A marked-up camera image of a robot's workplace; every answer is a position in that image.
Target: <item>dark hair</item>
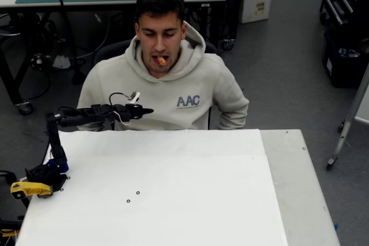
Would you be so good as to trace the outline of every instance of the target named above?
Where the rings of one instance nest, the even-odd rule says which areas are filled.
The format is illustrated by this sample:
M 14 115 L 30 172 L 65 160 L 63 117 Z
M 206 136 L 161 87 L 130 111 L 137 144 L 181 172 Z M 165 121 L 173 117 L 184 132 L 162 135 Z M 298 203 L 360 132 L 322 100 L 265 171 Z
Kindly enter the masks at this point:
M 185 19 L 185 0 L 137 0 L 135 22 L 144 13 L 150 16 L 161 16 L 169 12 L 175 12 L 182 23 Z

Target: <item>nose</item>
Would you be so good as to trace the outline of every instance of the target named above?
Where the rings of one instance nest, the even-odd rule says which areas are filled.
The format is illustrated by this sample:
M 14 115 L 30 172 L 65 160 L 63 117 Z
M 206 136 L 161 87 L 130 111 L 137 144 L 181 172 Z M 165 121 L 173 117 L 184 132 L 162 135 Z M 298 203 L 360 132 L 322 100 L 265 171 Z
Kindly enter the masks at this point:
M 157 42 L 155 45 L 155 51 L 162 52 L 165 50 L 165 45 L 163 43 L 163 38 L 161 36 L 157 37 Z

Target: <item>hood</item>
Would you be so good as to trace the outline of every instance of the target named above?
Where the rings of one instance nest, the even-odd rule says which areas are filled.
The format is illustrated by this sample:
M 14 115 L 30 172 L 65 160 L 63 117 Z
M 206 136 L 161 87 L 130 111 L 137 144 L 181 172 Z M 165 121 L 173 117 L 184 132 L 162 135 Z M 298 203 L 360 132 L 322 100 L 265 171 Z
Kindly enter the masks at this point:
M 190 24 L 185 21 L 183 23 L 187 24 L 187 36 L 180 42 L 179 59 L 171 71 L 159 79 L 151 76 L 144 65 L 142 61 L 142 48 L 137 36 L 132 39 L 131 44 L 125 52 L 125 58 L 139 76 L 150 82 L 175 80 L 190 73 L 200 63 L 205 53 L 205 41 Z

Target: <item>caster wheel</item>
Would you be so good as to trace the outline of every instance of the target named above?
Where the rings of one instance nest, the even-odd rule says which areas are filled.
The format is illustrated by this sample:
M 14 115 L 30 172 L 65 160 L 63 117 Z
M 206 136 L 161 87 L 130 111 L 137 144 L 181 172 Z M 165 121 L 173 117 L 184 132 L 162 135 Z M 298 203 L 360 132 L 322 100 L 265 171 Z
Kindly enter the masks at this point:
M 321 21 L 321 24 L 326 25 L 328 22 L 327 14 L 321 13 L 321 15 L 319 16 L 319 20 Z
M 221 46 L 224 50 L 231 50 L 234 46 L 234 40 L 224 40 Z
M 330 171 L 333 168 L 333 165 L 337 161 L 337 159 L 338 158 L 335 158 L 335 157 L 332 157 L 329 159 L 327 167 L 326 167 L 327 171 Z
M 33 106 L 30 102 L 22 103 L 18 106 L 18 112 L 21 115 L 29 115 L 33 112 Z
M 342 132 L 342 130 L 344 129 L 344 127 L 345 127 L 345 122 L 343 121 L 343 122 L 341 123 L 341 125 L 339 125 L 339 127 L 337 128 L 337 132 L 338 132 L 338 133 L 341 133 L 341 132 Z

